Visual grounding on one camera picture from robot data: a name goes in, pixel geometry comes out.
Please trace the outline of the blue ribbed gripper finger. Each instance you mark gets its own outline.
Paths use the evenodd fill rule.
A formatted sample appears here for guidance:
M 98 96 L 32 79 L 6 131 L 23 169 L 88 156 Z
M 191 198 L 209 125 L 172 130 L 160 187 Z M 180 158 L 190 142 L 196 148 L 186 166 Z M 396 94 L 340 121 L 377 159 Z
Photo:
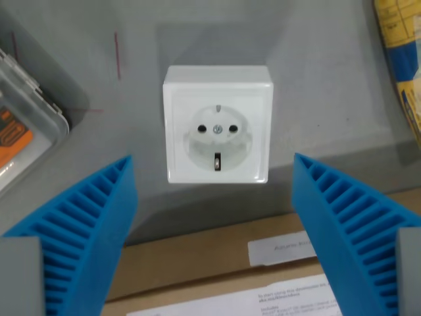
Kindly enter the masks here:
M 6 237 L 36 237 L 46 315 L 100 315 L 137 212 L 131 156 L 63 191 Z
M 300 153 L 291 204 L 343 315 L 398 315 L 395 243 L 420 216 L 351 176 Z

